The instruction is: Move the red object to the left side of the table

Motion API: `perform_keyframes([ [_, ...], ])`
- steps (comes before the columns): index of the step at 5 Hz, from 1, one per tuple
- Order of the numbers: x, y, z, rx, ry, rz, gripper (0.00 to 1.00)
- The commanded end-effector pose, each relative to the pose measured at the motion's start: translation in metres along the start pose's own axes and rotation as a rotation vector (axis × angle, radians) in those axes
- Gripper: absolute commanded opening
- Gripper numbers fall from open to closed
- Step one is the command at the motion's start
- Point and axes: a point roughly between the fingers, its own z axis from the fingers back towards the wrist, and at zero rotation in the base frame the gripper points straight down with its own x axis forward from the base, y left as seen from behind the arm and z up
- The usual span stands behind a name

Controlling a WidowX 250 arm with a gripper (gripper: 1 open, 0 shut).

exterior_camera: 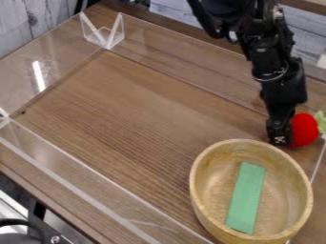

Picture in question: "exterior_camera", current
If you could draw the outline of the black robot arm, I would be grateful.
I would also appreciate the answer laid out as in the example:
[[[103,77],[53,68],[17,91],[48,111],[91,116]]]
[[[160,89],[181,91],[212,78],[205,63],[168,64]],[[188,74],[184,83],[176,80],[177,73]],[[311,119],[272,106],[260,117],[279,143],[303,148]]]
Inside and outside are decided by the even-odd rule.
[[[295,107],[307,101],[302,59],[291,55],[294,33],[276,0],[187,0],[207,35],[240,46],[260,83],[266,131],[275,146],[294,144]]]

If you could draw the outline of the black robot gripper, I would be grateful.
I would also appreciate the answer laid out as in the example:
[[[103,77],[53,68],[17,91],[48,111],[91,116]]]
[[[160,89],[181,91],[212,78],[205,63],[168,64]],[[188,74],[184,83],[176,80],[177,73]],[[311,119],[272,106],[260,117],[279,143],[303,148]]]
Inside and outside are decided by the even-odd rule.
[[[306,75],[302,68],[288,71],[274,81],[260,83],[260,99],[264,103],[268,119],[266,131],[268,143],[288,146],[292,143],[291,118],[294,108],[307,101]]]

